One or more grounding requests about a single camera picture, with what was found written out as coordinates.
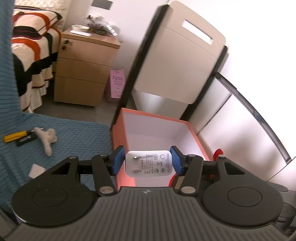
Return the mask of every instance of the white plush toy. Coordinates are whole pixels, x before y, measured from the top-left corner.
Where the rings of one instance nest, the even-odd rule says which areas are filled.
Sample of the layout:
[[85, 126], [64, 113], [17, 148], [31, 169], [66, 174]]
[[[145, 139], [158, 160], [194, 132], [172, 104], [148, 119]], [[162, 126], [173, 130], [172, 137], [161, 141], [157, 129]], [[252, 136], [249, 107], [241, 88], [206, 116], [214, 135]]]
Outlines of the white plush toy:
[[52, 148], [50, 147], [50, 144], [57, 141], [55, 130], [48, 129], [47, 131], [42, 131], [40, 128], [34, 127], [34, 131], [36, 132], [36, 135], [43, 143], [45, 154], [47, 156], [51, 156]]

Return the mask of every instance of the pink box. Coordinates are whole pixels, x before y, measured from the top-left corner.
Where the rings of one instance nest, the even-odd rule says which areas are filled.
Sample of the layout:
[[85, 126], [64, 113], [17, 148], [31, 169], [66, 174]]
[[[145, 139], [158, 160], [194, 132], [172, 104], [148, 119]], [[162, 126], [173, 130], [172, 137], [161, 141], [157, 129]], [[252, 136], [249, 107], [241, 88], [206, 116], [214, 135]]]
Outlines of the pink box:
[[[112, 128], [112, 137], [113, 148], [123, 145], [126, 153], [130, 150], [170, 150], [175, 145], [185, 155], [196, 154], [210, 160], [187, 121], [122, 108]], [[132, 178], [126, 174], [124, 165], [116, 176], [118, 189], [121, 186], [168, 186], [175, 174], [173, 171], [168, 176]]]
[[111, 70], [105, 96], [107, 102], [118, 102], [125, 85], [124, 70]]

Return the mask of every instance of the wooden nightstand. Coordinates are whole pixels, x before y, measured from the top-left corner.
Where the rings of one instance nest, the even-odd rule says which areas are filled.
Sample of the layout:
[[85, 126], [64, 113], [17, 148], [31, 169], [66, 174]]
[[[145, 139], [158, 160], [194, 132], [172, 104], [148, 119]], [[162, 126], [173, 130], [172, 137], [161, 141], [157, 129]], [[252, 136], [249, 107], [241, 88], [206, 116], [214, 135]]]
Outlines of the wooden nightstand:
[[92, 33], [62, 33], [54, 82], [54, 101], [98, 106], [120, 43]]

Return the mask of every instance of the white bowl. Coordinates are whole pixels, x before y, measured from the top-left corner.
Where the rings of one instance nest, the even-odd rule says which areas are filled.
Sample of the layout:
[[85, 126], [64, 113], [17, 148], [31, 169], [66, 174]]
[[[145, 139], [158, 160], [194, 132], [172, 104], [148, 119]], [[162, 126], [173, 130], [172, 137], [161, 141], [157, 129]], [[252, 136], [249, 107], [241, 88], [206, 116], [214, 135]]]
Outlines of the white bowl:
[[82, 26], [82, 25], [72, 25], [72, 30], [80, 31], [80, 32], [87, 32], [89, 27]]

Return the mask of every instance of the open storage box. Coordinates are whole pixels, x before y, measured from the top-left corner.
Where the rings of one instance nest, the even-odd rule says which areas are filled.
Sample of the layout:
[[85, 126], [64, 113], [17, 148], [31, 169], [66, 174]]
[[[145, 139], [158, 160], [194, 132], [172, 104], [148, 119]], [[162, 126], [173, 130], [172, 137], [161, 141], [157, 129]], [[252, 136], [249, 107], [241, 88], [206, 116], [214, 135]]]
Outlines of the open storage box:
[[[170, 150], [175, 145], [184, 154], [196, 154], [209, 160], [204, 148], [187, 121], [142, 111], [121, 108], [112, 129], [113, 147], [131, 150]], [[122, 165], [116, 177], [117, 188], [121, 186], [163, 187], [168, 186], [175, 171], [161, 177], [129, 177]]]

